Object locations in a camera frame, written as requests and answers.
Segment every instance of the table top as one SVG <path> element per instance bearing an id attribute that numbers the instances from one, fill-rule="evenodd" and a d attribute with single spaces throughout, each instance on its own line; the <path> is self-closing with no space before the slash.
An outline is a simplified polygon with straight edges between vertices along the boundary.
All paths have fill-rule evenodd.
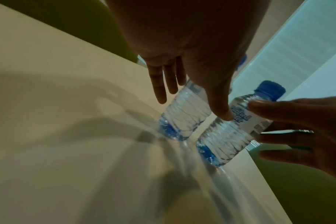
<path id="1" fill-rule="evenodd" d="M 216 169 L 158 133 L 166 106 L 147 69 L 0 5 L 0 223 L 291 223 L 245 150 Z"/>

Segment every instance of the blue bottle bottom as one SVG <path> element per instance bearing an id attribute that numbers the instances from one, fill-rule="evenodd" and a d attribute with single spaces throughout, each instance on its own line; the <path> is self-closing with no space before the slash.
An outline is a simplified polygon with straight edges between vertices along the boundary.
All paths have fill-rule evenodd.
<path id="1" fill-rule="evenodd" d="M 189 138 L 189 137 L 184 137 L 181 134 L 179 134 L 173 128 L 173 126 L 168 122 L 168 120 L 166 119 L 164 115 L 161 116 L 159 123 L 160 123 L 160 128 L 161 128 L 162 133 L 168 138 L 173 138 L 178 141 L 185 141 Z"/>
<path id="2" fill-rule="evenodd" d="M 207 147 L 204 143 L 198 142 L 196 143 L 196 147 L 198 148 L 199 153 L 212 165 L 219 167 L 225 165 L 225 163 L 220 162 L 217 157 L 212 153 L 212 151 Z"/>

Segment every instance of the hand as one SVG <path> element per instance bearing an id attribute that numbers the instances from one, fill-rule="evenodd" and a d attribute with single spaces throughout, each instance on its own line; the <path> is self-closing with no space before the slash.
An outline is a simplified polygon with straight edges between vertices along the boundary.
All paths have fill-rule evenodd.
<path id="1" fill-rule="evenodd" d="M 212 112 L 232 120 L 232 75 L 270 0 L 106 0 L 128 44 L 147 63 L 154 93 L 167 101 L 186 73 L 208 96 Z"/>
<path id="2" fill-rule="evenodd" d="M 312 148 L 262 151 L 261 158 L 313 167 L 336 177 L 336 97 L 290 102 L 251 101 L 248 108 L 274 121 L 266 131 L 313 131 L 261 134 L 259 142 Z"/>

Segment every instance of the water bottle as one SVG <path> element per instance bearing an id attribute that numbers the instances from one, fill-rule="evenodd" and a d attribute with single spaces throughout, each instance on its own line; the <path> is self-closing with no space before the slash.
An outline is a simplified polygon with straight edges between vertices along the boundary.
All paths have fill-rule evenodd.
<path id="1" fill-rule="evenodd" d="M 238 67 L 246 60 L 247 55 L 244 55 Z M 159 123 L 166 136 L 184 141 L 210 115 L 211 110 L 204 89 L 189 80 L 161 115 Z"/>
<path id="2" fill-rule="evenodd" d="M 272 81 L 263 81 L 254 94 L 232 100 L 230 110 L 233 121 L 215 121 L 201 134 L 196 147 L 214 166 L 222 166 L 258 137 L 272 121 L 261 118 L 248 110 L 250 100 L 276 101 L 286 92 Z"/>

